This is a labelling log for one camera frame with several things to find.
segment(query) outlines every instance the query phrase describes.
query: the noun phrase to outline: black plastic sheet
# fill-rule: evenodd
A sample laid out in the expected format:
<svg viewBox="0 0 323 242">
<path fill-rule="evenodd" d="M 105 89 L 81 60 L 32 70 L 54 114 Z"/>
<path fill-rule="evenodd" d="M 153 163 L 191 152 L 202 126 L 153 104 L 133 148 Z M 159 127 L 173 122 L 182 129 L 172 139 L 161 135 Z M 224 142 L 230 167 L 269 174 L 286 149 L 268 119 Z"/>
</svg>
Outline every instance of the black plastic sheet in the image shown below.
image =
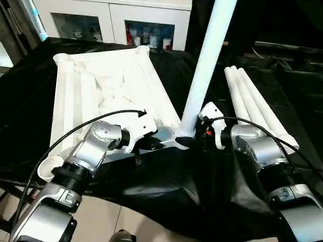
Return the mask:
<svg viewBox="0 0 323 242">
<path fill-rule="evenodd" d="M 53 55 L 123 48 L 129 47 L 49 38 L 0 78 L 0 182 L 23 185 L 37 158 L 49 146 L 57 73 Z M 181 51 L 152 51 L 150 59 L 181 117 L 197 60 Z M 287 72 L 271 59 L 222 56 L 205 103 L 213 101 L 231 116 L 234 110 L 224 75 L 224 67 L 231 65 L 245 68 L 303 153 L 322 168 L 316 152 L 320 150 L 317 137 L 322 131 L 310 125 L 313 117 L 317 123 L 322 121 L 322 94 L 313 97 L 307 92 L 313 89 L 313 83 L 307 81 L 313 75 L 314 89 L 323 88 L 321 69 L 311 66 L 311 71 Z M 306 111 L 298 95 L 309 105 Z M 306 163 L 296 154 L 291 159 L 319 190 L 321 183 Z M 104 164 L 86 194 L 129 207 L 175 232 L 200 240 L 223 236 L 244 241 L 290 234 L 269 209 L 246 158 L 230 147 L 224 151 L 212 146 L 154 151 L 142 155 L 139 167 L 133 157 Z"/>
</svg>

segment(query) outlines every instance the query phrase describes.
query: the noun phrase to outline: white pvc pipe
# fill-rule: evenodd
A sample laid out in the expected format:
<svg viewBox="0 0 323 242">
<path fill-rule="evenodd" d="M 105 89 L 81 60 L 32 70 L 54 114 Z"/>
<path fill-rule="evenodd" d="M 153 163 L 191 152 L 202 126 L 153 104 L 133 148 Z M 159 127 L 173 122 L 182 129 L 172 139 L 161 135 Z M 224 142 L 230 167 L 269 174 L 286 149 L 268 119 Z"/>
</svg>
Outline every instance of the white pvc pipe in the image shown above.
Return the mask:
<svg viewBox="0 0 323 242">
<path fill-rule="evenodd" d="M 258 109 L 260 110 L 262 116 L 266 120 L 266 123 L 268 124 L 270 130 L 272 130 L 276 135 L 287 134 L 287 131 L 285 130 L 281 122 L 278 120 L 272 109 L 269 107 L 261 93 L 255 87 L 252 80 L 249 78 L 244 69 L 239 68 L 238 72 L 242 77 L 242 80 L 245 83 L 246 87 L 248 88 L 253 100 L 258 106 Z"/>
<path fill-rule="evenodd" d="M 176 130 L 177 137 L 195 135 L 197 115 L 201 111 L 236 3 L 237 0 L 216 0 L 214 3 L 182 122 Z"/>
<path fill-rule="evenodd" d="M 269 130 L 269 127 L 264 120 L 260 110 L 257 107 L 257 104 L 253 100 L 247 86 L 245 85 L 244 81 L 242 80 L 242 77 L 240 76 L 240 73 L 238 72 L 237 68 L 235 66 L 231 67 L 233 75 L 236 77 L 237 86 L 240 92 L 240 95 L 243 99 L 244 105 L 248 111 L 248 115 L 252 122 L 263 126 L 266 130 Z"/>
<path fill-rule="evenodd" d="M 224 73 L 226 75 L 226 79 L 228 82 L 228 87 L 230 90 L 231 99 L 232 99 L 234 112 L 236 113 L 236 116 L 250 121 L 250 117 L 243 103 L 242 97 L 240 95 L 240 92 L 235 80 L 236 77 L 233 75 L 230 67 L 226 67 L 224 69 Z M 238 121 L 238 124 L 245 125 L 245 123 L 242 121 Z"/>
<path fill-rule="evenodd" d="M 273 110 L 269 107 L 268 103 L 266 100 L 263 98 L 261 93 L 258 91 L 252 80 L 249 78 L 247 73 L 243 68 L 240 68 L 238 70 L 240 76 L 242 77 L 242 81 L 246 85 L 249 93 L 251 94 L 254 102 L 256 103 L 258 109 L 260 110 L 263 118 L 265 119 L 266 123 L 268 124 L 270 130 L 276 134 L 276 136 L 287 143 L 291 144 L 292 146 L 296 147 L 297 149 L 299 148 L 299 145 L 297 144 L 296 140 L 294 137 L 289 135 L 287 131 L 285 130 L 284 126 L 282 123 L 279 121 L 279 119 L 276 117 L 274 114 Z M 294 151 L 287 146 L 285 146 L 287 152 L 294 153 Z"/>
</svg>

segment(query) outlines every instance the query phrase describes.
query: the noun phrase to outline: table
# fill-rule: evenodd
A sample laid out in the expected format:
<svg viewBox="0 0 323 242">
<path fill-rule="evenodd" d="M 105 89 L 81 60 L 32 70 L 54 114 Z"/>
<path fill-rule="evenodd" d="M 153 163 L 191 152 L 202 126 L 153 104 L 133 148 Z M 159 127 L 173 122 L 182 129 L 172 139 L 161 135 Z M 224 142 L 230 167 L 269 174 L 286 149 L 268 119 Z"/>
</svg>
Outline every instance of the table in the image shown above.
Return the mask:
<svg viewBox="0 0 323 242">
<path fill-rule="evenodd" d="M 69 39 L 48 38 L 0 79 L 0 186 L 23 186 L 37 158 L 48 148 L 57 53 L 85 53 L 130 48 Z M 181 117 L 197 59 L 182 51 L 151 52 L 150 59 Z M 291 63 L 286 70 L 272 59 L 222 55 L 205 103 L 213 101 L 225 115 L 234 115 L 224 68 L 245 68 L 287 131 L 306 156 L 322 167 L 322 67 Z M 294 163 L 307 181 L 322 183 L 296 155 Z M 127 158 L 102 165 L 86 194 L 136 210 L 186 236 L 221 233 L 232 240 L 281 236 L 279 221 L 250 175 L 245 157 L 233 152 L 169 148 L 142 155 L 135 167 Z"/>
</svg>

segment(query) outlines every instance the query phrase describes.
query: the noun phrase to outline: wire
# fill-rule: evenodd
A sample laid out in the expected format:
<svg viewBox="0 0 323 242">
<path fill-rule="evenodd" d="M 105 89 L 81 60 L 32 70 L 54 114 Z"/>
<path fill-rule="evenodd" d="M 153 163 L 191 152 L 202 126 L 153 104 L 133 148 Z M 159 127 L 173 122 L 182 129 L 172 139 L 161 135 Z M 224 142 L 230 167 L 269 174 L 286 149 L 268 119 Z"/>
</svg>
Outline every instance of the wire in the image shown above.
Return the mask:
<svg viewBox="0 0 323 242">
<path fill-rule="evenodd" d="M 258 54 L 258 52 L 257 51 L 255 51 L 255 49 L 253 48 L 253 47 L 251 47 L 251 49 L 252 49 L 252 51 L 255 53 L 255 55 L 256 56 L 258 56 L 259 58 L 261 58 L 261 59 L 264 59 L 264 57 L 263 56 L 261 56 L 260 54 Z"/>
<path fill-rule="evenodd" d="M 216 118 L 212 118 L 211 120 L 212 120 L 212 122 L 213 121 L 216 121 L 216 120 L 221 120 L 221 119 L 226 119 L 226 120 L 229 120 L 229 119 L 233 119 L 233 120 L 238 120 L 238 121 L 242 121 L 242 122 L 245 122 L 245 123 L 247 123 L 247 124 L 250 124 L 250 125 L 252 125 L 252 126 L 255 126 L 256 128 L 258 128 L 258 129 L 260 129 L 260 130 L 262 130 L 264 133 L 266 133 L 267 134 L 267 136 L 268 137 L 270 137 L 270 138 L 272 138 L 275 142 L 276 142 L 276 144 L 279 146 L 279 148 L 281 149 L 281 151 L 283 152 L 283 154 L 284 154 L 284 156 L 285 156 L 285 158 L 286 158 L 286 160 L 291 164 L 291 165 L 293 165 L 293 163 L 290 161 L 290 159 L 289 159 L 289 157 L 288 157 L 288 153 L 287 153 L 287 151 L 286 151 L 286 149 L 284 148 L 284 146 L 282 145 L 282 143 L 284 144 L 284 145 L 286 145 L 286 146 L 288 146 L 289 148 L 291 148 L 292 150 L 294 150 L 310 167 L 311 167 L 311 169 L 315 172 L 315 174 L 319 177 L 319 179 L 323 182 L 323 176 L 322 176 L 322 174 L 321 173 L 319 173 L 318 171 L 320 170 L 320 169 L 318 169 L 318 168 L 316 168 L 314 165 L 313 165 L 313 163 L 309 160 L 309 159 L 307 159 L 306 158 L 306 156 L 303 154 L 303 153 L 301 153 L 298 149 L 296 149 L 294 146 L 292 146 L 291 144 L 289 144 L 289 143 L 287 143 L 287 142 L 285 142 L 285 141 L 283 141 L 283 140 L 281 140 L 281 139 L 279 139 L 279 138 L 277 138 L 277 137 L 275 137 L 274 135 L 272 135 L 268 130 L 266 130 L 264 127 L 262 127 L 262 126 L 260 126 L 260 125 L 258 125 L 258 124 L 256 124 L 256 123 L 254 123 L 254 122 L 251 122 L 251 121 L 249 121 L 249 120 L 246 120 L 246 119 L 244 119 L 244 118 L 240 118 L 240 117 L 216 117 Z"/>
<path fill-rule="evenodd" d="M 279 138 L 277 138 L 277 140 L 280 143 L 283 143 L 284 145 L 288 146 L 289 148 L 291 148 L 293 151 L 295 151 L 296 154 L 298 154 L 309 166 L 310 168 L 315 172 L 315 174 L 322 180 L 323 176 L 321 175 L 321 173 L 319 173 L 318 171 L 323 171 L 322 169 L 319 169 L 317 167 L 315 167 L 313 165 L 313 163 L 301 152 L 299 151 L 297 148 L 295 148 L 294 146 L 292 146 L 291 144 L 287 143 L 284 140 L 281 140 Z"/>
<path fill-rule="evenodd" d="M 20 213 L 21 213 L 21 210 L 22 210 L 22 206 L 23 206 L 23 203 L 24 203 L 24 198 L 27 194 L 27 191 L 28 191 L 28 188 L 29 188 L 29 185 L 31 183 L 31 180 L 33 178 L 33 176 L 35 175 L 36 171 L 37 171 L 37 168 L 39 167 L 39 165 L 41 164 L 41 162 L 46 158 L 46 156 L 50 153 L 50 151 L 52 151 L 61 141 L 63 141 L 66 137 L 68 137 L 69 135 L 71 135 L 72 133 L 74 133 L 75 131 L 79 130 L 80 128 L 94 122 L 94 121 L 97 121 L 101 118 L 104 118 L 104 117 L 108 117 L 108 116 L 111 116 L 111 115 L 114 115 L 114 114 L 118 114 L 118 113 L 125 113 L 125 112 L 136 112 L 138 113 L 139 116 L 142 116 L 144 114 L 146 114 L 146 112 L 143 112 L 143 111 L 139 111 L 139 110 L 120 110 L 120 111 L 114 111 L 114 112 L 110 112 L 110 113 L 106 113 L 104 115 L 101 115 L 99 117 L 96 117 L 96 118 L 93 118 L 75 128 L 73 128 L 72 130 L 68 131 L 66 134 L 64 134 L 62 137 L 60 137 L 52 146 L 50 146 L 50 148 L 42 155 L 42 157 L 36 162 L 32 172 L 30 173 L 29 175 L 29 178 L 28 178 L 28 181 L 26 183 L 26 186 L 25 186 L 25 189 L 21 195 L 21 198 L 20 198 L 20 201 L 19 201 L 19 204 L 18 204 L 18 207 L 17 207 L 17 211 L 16 211 L 16 216 L 15 216 L 15 219 L 14 219 L 14 222 L 13 222 L 13 228 L 15 227 L 15 225 L 17 224 L 17 221 L 19 219 L 19 216 L 20 216 Z"/>
</svg>

